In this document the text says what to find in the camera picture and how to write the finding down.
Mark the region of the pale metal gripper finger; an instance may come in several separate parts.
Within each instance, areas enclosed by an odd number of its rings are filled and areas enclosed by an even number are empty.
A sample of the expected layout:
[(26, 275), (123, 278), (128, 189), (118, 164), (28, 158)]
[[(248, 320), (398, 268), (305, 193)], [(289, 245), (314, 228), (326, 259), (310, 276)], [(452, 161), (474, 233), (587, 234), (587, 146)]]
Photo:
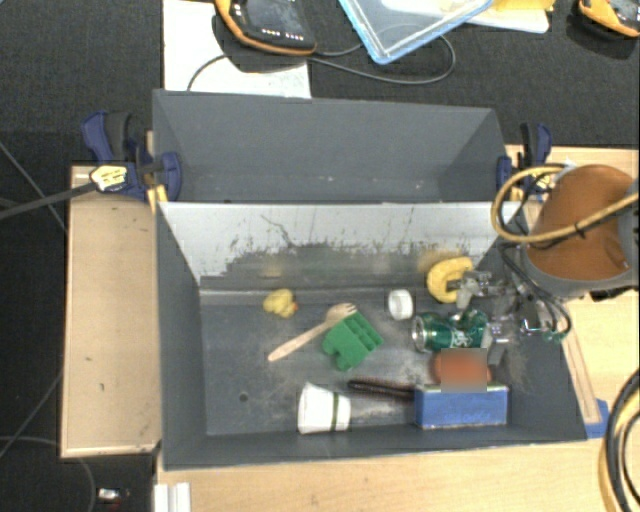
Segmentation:
[(449, 321), (454, 328), (456, 348), (483, 349), (489, 366), (500, 363), (509, 344), (503, 322), (491, 320), (484, 312), (456, 313)]
[(501, 283), (491, 272), (466, 271), (461, 277), (449, 280), (446, 291), (453, 294), (458, 308), (467, 308), (473, 298), (487, 298), (501, 294)]

